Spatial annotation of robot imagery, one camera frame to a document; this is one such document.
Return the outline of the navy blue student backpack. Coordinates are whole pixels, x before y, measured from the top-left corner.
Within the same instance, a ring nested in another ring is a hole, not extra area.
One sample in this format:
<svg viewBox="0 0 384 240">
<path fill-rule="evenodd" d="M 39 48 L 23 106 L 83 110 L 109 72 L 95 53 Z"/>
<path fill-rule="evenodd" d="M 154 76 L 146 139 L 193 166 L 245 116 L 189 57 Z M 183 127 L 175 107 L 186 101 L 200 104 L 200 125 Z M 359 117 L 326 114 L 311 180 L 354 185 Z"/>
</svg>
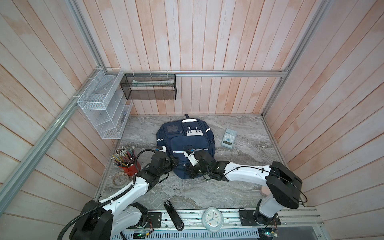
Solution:
<svg viewBox="0 0 384 240">
<path fill-rule="evenodd" d="M 208 152 L 215 156 L 215 137 L 208 124 L 200 119 L 186 116 L 184 120 L 168 122 L 156 133 L 156 142 L 160 149 L 166 148 L 169 155 L 179 159 L 174 173 L 181 179 L 190 179 L 190 160 L 184 155 L 185 151 L 196 150 Z"/>
</svg>

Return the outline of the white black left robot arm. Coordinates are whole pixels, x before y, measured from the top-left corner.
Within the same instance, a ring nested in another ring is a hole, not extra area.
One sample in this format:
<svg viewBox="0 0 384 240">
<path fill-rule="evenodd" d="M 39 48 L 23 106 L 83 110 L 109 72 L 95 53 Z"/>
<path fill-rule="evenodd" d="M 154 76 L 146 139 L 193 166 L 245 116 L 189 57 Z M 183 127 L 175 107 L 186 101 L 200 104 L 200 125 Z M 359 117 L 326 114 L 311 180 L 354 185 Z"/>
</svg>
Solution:
<svg viewBox="0 0 384 240">
<path fill-rule="evenodd" d="M 80 215 L 71 220 L 59 233 L 61 240 L 73 226 L 71 240 L 109 240 L 125 229 L 136 226 L 149 227 L 148 209 L 135 200 L 160 183 L 160 177 L 168 175 L 179 164 L 179 158 L 163 151 L 153 151 L 152 161 L 134 175 L 127 186 L 110 197 L 89 201 Z"/>
</svg>

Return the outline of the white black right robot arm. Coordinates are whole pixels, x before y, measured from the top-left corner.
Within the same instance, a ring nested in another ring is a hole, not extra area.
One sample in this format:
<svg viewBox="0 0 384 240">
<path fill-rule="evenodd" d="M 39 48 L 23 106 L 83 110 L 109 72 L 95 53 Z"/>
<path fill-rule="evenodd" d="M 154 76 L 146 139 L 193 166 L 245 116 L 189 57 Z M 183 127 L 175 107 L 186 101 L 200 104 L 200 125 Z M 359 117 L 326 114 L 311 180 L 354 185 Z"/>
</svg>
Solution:
<svg viewBox="0 0 384 240">
<path fill-rule="evenodd" d="M 259 223 L 271 220 L 284 208 L 297 209 L 300 205 L 303 182 L 280 162 L 256 167 L 228 161 L 217 162 L 205 151 L 189 150 L 184 155 L 191 163 L 191 178 L 207 175 L 216 181 L 240 181 L 267 187 L 270 190 L 269 195 L 258 202 L 254 211 Z"/>
</svg>

